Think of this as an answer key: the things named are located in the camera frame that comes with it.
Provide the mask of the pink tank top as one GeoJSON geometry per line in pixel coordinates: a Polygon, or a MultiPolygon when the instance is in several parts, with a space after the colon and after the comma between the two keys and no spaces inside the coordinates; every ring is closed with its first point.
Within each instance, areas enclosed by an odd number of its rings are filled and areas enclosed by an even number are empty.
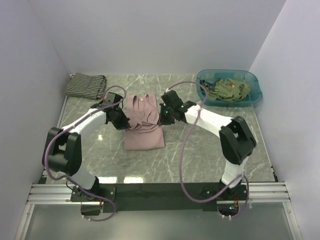
{"type": "Polygon", "coordinates": [[[164,132],[159,124],[157,99],[154,93],[144,96],[126,96],[126,116],[129,129],[124,133],[124,147],[127,151],[145,151],[165,147],[164,132]]]}

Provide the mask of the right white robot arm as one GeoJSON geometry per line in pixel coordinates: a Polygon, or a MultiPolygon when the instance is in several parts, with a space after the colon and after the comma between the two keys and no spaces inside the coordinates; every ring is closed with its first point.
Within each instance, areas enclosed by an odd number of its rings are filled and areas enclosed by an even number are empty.
{"type": "Polygon", "coordinates": [[[198,126],[219,138],[226,159],[219,193],[226,200],[232,199],[237,194],[247,160],[257,145],[245,119],[219,115],[192,101],[183,102],[174,90],[167,91],[161,99],[159,120],[162,125],[180,121],[198,126]]]}

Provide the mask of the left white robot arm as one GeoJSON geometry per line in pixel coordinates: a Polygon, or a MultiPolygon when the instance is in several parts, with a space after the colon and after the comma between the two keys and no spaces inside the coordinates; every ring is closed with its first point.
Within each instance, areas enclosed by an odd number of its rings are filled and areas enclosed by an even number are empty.
{"type": "Polygon", "coordinates": [[[129,118],[123,112],[124,99],[117,93],[108,92],[78,120],[48,131],[42,164],[50,178],[66,178],[81,189],[88,201],[102,195],[98,177],[82,165],[82,140],[108,123],[112,123],[117,130],[128,129],[129,118]]]}

